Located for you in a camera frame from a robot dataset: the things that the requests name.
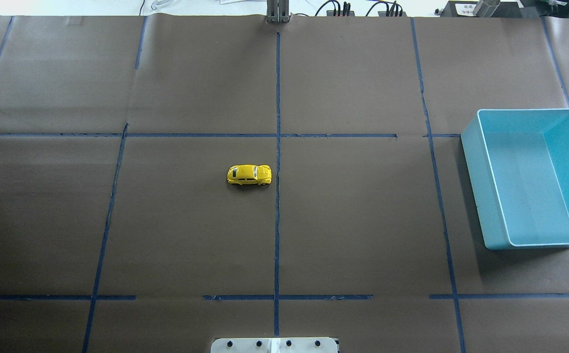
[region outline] gray metal bracket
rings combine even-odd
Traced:
[[[267,22],[289,22],[289,0],[267,0]]]

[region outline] blue plastic bin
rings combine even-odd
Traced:
[[[569,248],[569,109],[482,109],[461,140],[486,247]]]

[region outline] white label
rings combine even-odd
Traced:
[[[474,16],[473,4],[455,4],[459,16]]]

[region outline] storage box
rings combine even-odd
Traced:
[[[482,109],[461,140],[486,247],[569,248],[569,109]]]

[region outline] yellow toy car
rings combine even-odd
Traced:
[[[228,169],[228,183],[233,185],[267,185],[271,183],[268,165],[233,165]]]

